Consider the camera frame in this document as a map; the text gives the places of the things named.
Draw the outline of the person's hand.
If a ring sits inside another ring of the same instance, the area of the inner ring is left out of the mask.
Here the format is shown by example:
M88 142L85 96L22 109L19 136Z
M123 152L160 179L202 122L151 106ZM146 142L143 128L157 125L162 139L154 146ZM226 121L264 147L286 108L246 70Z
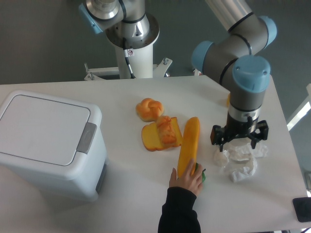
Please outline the person's hand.
M177 171L173 167L169 181L169 187L180 187L192 192L195 196L199 196L199 194L203 189L203 182L202 182L203 167L201 164L199 164L198 169L194 171L193 174L191 174L194 165L195 165L194 160L190 159L181 177L177 177Z

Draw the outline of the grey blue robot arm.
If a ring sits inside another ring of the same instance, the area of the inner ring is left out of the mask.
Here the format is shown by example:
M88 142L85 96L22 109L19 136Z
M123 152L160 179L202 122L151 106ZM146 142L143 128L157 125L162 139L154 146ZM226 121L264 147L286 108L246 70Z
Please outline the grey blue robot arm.
M255 147L268 136L266 121L259 121L270 64L258 52L276 37L275 23L258 17L243 0L209 0L229 37L219 44L201 42L193 51L193 67L230 92L227 122L213 126L211 143L223 147L249 138ZM153 44L159 36L157 20L145 11L142 0L86 0L79 6L95 33L105 33L114 45L122 79L153 78Z

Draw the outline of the black sleeved forearm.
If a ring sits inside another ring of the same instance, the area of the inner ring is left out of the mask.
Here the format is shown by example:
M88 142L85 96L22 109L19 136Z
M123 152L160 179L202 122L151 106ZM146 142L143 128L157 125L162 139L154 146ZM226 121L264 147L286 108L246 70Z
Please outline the black sleeved forearm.
M166 202L162 206L159 233L200 233L201 226L193 210L196 196L181 187L167 190Z

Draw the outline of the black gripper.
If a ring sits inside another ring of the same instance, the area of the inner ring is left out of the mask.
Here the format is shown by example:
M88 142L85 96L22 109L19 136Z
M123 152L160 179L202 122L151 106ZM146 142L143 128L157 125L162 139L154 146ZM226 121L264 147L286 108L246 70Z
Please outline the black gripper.
M261 140L267 140L269 127L266 120L258 122L258 118L253 120L251 116L247 117L246 122L234 119L227 114L226 126L214 125L212 127L210 140L212 145L218 145L219 151L223 151L224 144L238 138L251 139L252 149Z

